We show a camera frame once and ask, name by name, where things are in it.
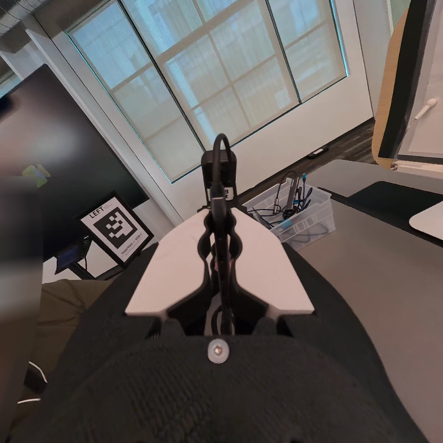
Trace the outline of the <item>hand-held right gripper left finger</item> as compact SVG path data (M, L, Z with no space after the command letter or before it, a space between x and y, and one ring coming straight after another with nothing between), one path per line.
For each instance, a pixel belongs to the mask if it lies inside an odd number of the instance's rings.
M166 317L203 287L209 277L208 253L199 252L198 244L209 214L203 209L163 237L125 309L127 316Z

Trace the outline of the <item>large paned window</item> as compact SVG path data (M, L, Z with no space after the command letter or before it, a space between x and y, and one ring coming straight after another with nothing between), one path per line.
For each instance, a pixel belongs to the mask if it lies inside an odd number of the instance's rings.
M348 74L334 1L103 1L66 35L170 183Z

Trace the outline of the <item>black metal screen stand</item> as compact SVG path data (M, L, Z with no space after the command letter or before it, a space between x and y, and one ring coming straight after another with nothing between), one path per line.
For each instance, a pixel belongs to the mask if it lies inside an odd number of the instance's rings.
M82 236L78 241L76 241L75 243L70 245L70 246L76 245L76 244L80 245L82 247L82 252L84 254L84 256L83 256L84 258L78 264L72 265L69 267L69 270L71 272L73 272L81 280L100 280L100 281L111 280L114 277L118 276L121 272L123 272L123 268L120 265L116 265L116 266L112 267L111 269L109 269L108 271L100 274L97 277L93 276L87 269L87 253L89 252L92 242L93 242L93 240L92 240L91 236L86 235L86 236Z

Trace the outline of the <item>clear plastic bin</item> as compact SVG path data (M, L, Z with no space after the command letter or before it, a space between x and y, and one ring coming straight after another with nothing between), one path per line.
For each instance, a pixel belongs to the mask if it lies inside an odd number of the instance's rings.
M284 219L282 210L285 209L291 178L281 186L274 185L258 196L243 203L247 212L256 221L264 225L282 243L288 243L298 251L321 237L335 231L331 194L306 184L305 206L302 201L298 204L295 197L295 208L302 209L288 219Z

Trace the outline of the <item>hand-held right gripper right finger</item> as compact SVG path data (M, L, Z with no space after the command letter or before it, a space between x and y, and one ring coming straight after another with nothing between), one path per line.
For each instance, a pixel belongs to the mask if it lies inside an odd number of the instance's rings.
M266 317L312 314L313 304L279 239L239 209L231 213L241 241L232 265L240 289L265 303Z

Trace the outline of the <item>white marker board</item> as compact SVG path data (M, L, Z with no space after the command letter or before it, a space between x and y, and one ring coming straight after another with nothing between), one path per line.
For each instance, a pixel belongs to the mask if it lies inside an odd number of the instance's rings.
M78 220L93 241L119 266L128 268L154 234L124 199L113 191L80 213Z

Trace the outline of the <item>black display screen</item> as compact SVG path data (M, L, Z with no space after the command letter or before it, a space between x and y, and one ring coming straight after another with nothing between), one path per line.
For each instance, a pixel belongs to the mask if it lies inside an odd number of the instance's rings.
M107 194L131 209L148 200L47 65L1 97L0 141L7 174L37 187L44 261L91 235L76 217Z

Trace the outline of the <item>small blue tablet screen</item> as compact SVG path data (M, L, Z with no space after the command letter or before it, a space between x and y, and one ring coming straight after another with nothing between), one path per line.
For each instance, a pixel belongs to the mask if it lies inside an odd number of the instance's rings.
M84 257L82 247L78 244L72 245L65 250L59 252L56 257L55 274L69 269L70 266L78 264Z

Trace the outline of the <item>person's olive green shirt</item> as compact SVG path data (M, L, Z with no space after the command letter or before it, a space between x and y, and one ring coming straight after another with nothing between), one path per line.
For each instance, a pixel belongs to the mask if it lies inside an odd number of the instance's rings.
M44 386L84 311L111 285L105 280L57 280L42 285L28 370Z

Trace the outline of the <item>dark green desk mat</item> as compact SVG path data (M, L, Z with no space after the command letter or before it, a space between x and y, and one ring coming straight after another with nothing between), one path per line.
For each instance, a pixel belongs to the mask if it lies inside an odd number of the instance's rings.
M346 203L373 218L442 247L442 240L416 230L409 224L412 216L442 200L443 196L438 193L379 181L347 197Z

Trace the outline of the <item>grey usb hub with cable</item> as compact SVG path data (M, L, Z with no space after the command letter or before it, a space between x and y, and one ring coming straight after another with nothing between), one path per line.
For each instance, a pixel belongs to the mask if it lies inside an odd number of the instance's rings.
M220 178L220 151L226 151L228 160L232 161L230 143L224 133L216 136L213 144L213 183L210 189L210 207L221 297L220 334L232 335L233 313L230 302L230 253L228 243L229 217L224 186Z

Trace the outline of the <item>wooden-edged sign stand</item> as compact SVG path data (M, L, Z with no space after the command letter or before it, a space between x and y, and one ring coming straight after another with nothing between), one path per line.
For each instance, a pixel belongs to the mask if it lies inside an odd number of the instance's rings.
M443 178L443 2L411 1L394 29L372 153L395 173Z

